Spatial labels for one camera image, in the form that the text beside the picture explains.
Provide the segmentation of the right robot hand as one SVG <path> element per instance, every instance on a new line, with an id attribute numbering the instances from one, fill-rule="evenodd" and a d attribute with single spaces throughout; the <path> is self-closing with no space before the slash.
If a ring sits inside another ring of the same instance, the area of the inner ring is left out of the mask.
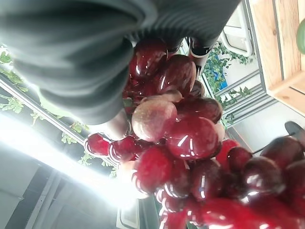
<path id="1" fill-rule="evenodd" d="M 122 91 L 132 42 L 195 37 L 211 47 L 237 0 L 3 0 L 0 42 L 14 69 L 95 133 L 130 132 Z"/>

